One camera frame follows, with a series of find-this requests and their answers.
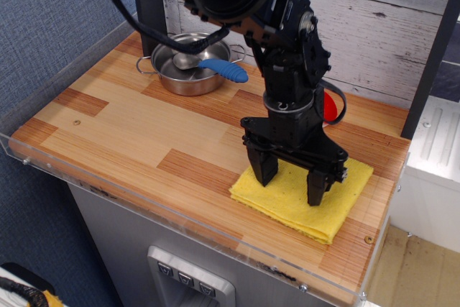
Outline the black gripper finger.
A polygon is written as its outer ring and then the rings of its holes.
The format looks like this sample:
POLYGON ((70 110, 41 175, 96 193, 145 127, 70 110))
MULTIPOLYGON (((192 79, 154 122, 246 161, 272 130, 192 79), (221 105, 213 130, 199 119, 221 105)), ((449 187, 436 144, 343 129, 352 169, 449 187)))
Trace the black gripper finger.
POLYGON ((257 181, 266 186, 278 172, 277 150, 247 148, 247 155, 257 181))
POLYGON ((333 176, 317 171, 310 170, 307 176, 307 193, 308 204, 310 206, 319 206, 325 192, 329 192, 334 183, 333 176))

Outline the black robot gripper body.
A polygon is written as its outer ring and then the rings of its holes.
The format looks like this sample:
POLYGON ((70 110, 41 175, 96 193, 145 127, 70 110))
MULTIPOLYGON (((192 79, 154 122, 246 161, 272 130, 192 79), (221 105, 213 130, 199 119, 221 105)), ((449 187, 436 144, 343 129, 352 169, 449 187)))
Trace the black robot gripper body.
POLYGON ((246 147, 277 150, 278 160, 317 170, 342 183, 347 177, 345 149, 330 139, 323 129, 324 91, 307 93, 299 103, 283 103, 264 95, 267 117, 244 117, 243 141, 246 147))

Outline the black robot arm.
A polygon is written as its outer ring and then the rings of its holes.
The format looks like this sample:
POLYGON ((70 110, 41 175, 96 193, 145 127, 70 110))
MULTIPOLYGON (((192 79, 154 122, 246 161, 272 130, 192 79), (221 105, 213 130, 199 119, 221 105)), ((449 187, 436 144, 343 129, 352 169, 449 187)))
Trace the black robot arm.
POLYGON ((323 76, 330 53, 318 36, 309 0, 184 0, 203 21, 241 34, 264 78, 265 118, 246 117, 244 144, 257 180, 267 185, 280 160, 305 168, 308 203, 346 177, 347 152, 323 131, 323 76))

